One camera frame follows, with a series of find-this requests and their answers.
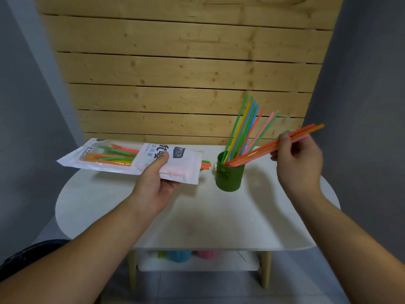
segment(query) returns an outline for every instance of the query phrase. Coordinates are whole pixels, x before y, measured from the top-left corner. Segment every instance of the plastic bag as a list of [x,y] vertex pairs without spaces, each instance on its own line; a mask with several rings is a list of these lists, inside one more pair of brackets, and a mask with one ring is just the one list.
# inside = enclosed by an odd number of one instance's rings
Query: plastic bag
[[203,152],[174,145],[92,138],[60,158],[58,163],[67,167],[140,175],[164,151],[169,153],[169,160],[160,169],[160,178],[198,184]]

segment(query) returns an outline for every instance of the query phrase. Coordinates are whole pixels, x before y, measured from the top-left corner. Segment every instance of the green cup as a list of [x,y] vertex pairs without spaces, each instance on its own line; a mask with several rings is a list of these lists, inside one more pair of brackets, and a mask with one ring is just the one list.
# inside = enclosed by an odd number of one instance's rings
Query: green cup
[[223,154],[224,152],[221,152],[217,158],[217,177],[215,179],[215,183],[222,191],[234,192],[240,188],[245,165],[238,167],[224,166],[221,163]]

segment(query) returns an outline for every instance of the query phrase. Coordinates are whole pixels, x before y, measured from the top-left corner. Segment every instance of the wooden plank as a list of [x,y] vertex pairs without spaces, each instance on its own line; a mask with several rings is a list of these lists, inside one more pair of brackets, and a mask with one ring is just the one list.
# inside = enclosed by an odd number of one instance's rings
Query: wooden plank
[[64,81],[312,92],[321,65],[55,53]]
[[[69,84],[75,109],[237,115],[246,91]],[[249,91],[263,115],[304,117],[311,93]]]
[[332,30],[342,0],[36,0],[45,14]]
[[[79,110],[78,119],[85,132],[229,137],[236,116],[110,112]],[[257,134],[268,117],[261,117],[252,134]],[[278,117],[264,138],[274,138],[286,129],[297,130],[303,118]]]
[[331,31],[43,16],[53,50],[321,63]]
[[[178,135],[144,135],[144,134],[122,134],[122,133],[94,133],[84,132],[84,139],[109,138],[121,141],[133,141],[144,143],[180,144],[180,145],[226,145],[227,137],[184,137]],[[273,139],[262,138],[258,146],[270,143]]]

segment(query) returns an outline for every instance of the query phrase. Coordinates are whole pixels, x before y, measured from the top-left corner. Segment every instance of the pink cup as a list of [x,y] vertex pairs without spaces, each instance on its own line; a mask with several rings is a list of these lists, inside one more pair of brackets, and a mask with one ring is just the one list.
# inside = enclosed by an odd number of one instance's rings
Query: pink cup
[[219,255],[219,251],[217,250],[198,250],[197,256],[202,259],[213,259]]

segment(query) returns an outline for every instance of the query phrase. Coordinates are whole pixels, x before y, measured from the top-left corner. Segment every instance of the forearm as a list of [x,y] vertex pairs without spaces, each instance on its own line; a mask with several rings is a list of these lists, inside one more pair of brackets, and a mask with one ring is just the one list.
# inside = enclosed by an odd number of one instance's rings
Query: forearm
[[0,284],[0,302],[94,303],[152,219],[122,202],[77,238]]
[[320,192],[292,202],[353,303],[405,300],[405,266],[353,220]]

